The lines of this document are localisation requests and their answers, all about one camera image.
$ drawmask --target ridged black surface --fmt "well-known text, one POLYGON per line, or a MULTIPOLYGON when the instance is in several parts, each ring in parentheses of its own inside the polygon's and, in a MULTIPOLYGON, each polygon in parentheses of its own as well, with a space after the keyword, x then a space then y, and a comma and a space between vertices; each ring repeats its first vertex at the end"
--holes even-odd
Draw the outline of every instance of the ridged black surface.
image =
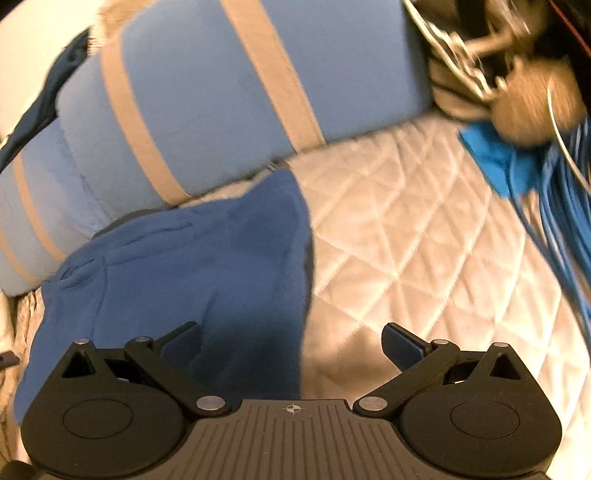
MULTIPOLYGON (((342 400, 244 401, 197 422, 184 445, 137 480, 451 480, 416 458, 384 420, 342 400)), ((531 480, 543 480, 537 474, 531 480)), ((44 475, 40 480, 55 480, 44 475)))

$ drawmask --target tan strap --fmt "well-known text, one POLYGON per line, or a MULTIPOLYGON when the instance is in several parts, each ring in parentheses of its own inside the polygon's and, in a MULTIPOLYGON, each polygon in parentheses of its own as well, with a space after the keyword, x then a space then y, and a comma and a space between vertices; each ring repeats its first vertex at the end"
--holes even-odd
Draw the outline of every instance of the tan strap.
POLYGON ((12 249, 10 248, 10 245, 8 245, 8 242, 6 240, 6 237, 4 236, 4 232, 2 232, 2 229, 0 229, 0 248, 4 252, 4 256, 8 259, 8 261, 12 265, 12 269, 17 273, 17 275, 19 277, 21 277, 23 280, 25 280, 26 282, 33 284, 33 285, 38 285, 41 283, 40 278, 37 278, 36 276, 31 275, 27 271, 27 269, 25 267, 23 267, 21 265, 21 263, 18 261, 16 255, 14 254, 12 249))
POLYGON ((35 204, 33 203, 33 197, 31 197, 29 185, 27 184, 27 178, 25 177, 25 170, 20 153, 17 154, 12 164, 14 166, 14 179, 17 182, 18 193, 21 196, 22 205, 25 207, 25 213, 27 214, 29 222, 33 226, 37 239, 53 258, 59 261, 64 261, 67 255, 57 247, 53 240, 51 240, 49 233, 41 223, 37 208, 35 208, 35 204))
POLYGON ((260 0, 220 0, 296 152, 325 145, 310 101, 260 0))
POLYGON ((190 199, 166 161, 144 122, 121 52, 121 37, 117 35, 101 50, 105 89, 115 118, 121 127, 135 159, 154 190, 169 205, 178 205, 190 199))

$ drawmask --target teal cloth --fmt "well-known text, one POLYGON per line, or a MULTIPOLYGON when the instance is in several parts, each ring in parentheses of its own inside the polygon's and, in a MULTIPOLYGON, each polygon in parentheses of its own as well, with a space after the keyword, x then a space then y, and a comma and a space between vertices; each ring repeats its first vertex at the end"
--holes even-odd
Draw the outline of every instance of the teal cloth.
POLYGON ((522 150, 505 142, 491 122, 477 122, 460 133, 486 181, 501 198, 509 197, 508 173, 516 155, 513 187, 516 195, 527 193, 540 183, 545 147, 522 150))

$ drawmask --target crosshair marking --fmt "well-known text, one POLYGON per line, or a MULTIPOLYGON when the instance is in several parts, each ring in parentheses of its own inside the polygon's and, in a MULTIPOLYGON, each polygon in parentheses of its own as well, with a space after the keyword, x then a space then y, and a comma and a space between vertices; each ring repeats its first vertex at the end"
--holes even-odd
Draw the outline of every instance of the crosshair marking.
POLYGON ((302 407, 300 407, 299 405, 292 403, 291 405, 286 406, 286 408, 284 408, 283 410, 288 411, 292 415, 295 415, 296 413, 299 413, 304 409, 302 407))

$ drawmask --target quilted fabric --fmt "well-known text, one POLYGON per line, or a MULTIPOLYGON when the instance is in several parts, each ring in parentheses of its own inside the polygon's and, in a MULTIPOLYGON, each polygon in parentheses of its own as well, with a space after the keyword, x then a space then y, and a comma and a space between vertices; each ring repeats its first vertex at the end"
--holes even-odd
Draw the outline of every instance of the quilted fabric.
MULTIPOLYGON (((289 160, 316 249, 303 393, 352 402, 396 375, 380 345, 391 321, 463 349, 509 342, 562 421, 549 476, 591 480, 591 371, 576 320, 511 205, 491 192, 457 139, 459 127, 431 113, 289 160)), ((535 200, 524 201, 534 220, 535 200)), ((43 314, 40 295, 36 305, 33 319, 43 314)), ((13 455, 26 460, 18 445, 13 455)))

